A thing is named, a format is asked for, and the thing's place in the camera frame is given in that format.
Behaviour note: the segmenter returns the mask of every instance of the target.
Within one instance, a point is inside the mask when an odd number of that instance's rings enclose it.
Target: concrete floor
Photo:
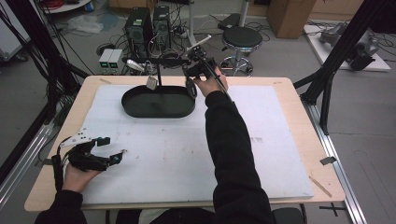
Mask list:
[[[90,15],[103,16],[106,11],[94,11]],[[55,17],[59,25],[67,19],[86,13],[74,10]],[[268,26],[265,18],[249,17],[247,22],[259,22]],[[100,74],[99,56],[96,48],[109,41],[115,41],[114,35],[122,35],[125,24],[120,17],[117,24],[99,35],[87,35],[71,32],[64,37],[95,74]],[[202,28],[196,33],[221,34],[217,23],[211,17],[197,16],[196,27]],[[267,42],[249,55],[254,64],[256,77],[288,77],[295,82],[316,72],[320,63],[306,36],[298,39],[278,39],[271,31],[263,31]],[[197,40],[204,35],[196,35]],[[217,62],[233,54],[221,51],[220,35],[213,35],[203,47],[207,54]],[[394,48],[386,50],[395,52]],[[70,48],[66,53],[72,64],[88,71]],[[380,50],[382,59],[395,60],[394,55]],[[396,219],[396,69],[395,62],[388,62],[389,72],[353,72],[339,70],[333,81],[332,100],[329,114],[329,132],[344,166],[347,178],[356,194],[367,223],[395,223]],[[46,101],[46,82],[35,69],[32,61],[26,63],[9,62],[0,67],[0,164],[19,142]],[[181,75],[181,70],[165,69],[164,75]],[[306,87],[297,90],[303,93]],[[43,150],[43,156],[49,147]],[[24,211],[23,205],[40,171],[32,166],[0,211],[0,223],[33,223],[37,214]],[[329,203],[306,204],[308,223],[352,223],[345,210],[320,209],[331,206]],[[336,207],[345,207],[335,203]],[[89,223],[105,223],[105,211],[86,211]],[[117,211],[111,211],[112,223],[115,223]]]

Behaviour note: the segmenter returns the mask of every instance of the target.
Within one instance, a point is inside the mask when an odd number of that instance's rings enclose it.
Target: black stool seat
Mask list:
[[[224,44],[231,45],[228,47],[237,48],[257,48],[262,43],[262,35],[250,28],[235,26],[227,29],[222,35]]]

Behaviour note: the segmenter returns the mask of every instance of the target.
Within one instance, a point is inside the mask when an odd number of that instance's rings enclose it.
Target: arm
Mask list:
[[[100,172],[83,172],[70,164],[66,167],[64,185],[57,192],[49,210],[41,212],[35,224],[85,224],[87,220],[81,211],[82,194],[88,183]]]
[[[206,138],[215,176],[215,223],[273,223],[271,207],[254,167],[250,137],[234,103],[210,78],[195,83],[206,96]],[[220,79],[226,84],[225,76]]]

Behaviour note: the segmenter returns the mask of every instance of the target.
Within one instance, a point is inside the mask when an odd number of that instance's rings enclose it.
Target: desktop computer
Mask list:
[[[149,8],[132,8],[124,30],[132,57],[149,58],[149,42],[153,37]]]
[[[165,50],[171,48],[169,7],[156,6],[152,17],[154,28],[154,42],[156,49]]]

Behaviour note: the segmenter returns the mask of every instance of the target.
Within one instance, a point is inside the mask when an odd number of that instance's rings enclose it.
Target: hand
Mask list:
[[[224,76],[218,67],[215,69],[216,74],[219,75],[219,78],[221,82],[223,83],[224,87],[226,90],[228,90],[228,85],[227,85],[227,80],[226,76]],[[214,77],[210,77],[206,81],[202,81],[200,78],[196,77],[194,79],[194,83],[198,86],[198,88],[201,90],[202,95],[206,97],[210,92],[212,91],[223,91],[219,83],[215,80]]]
[[[75,192],[82,192],[90,181],[99,175],[100,171],[81,171],[73,167],[70,163],[67,164],[66,174],[64,175],[64,185],[62,189],[72,190]]]

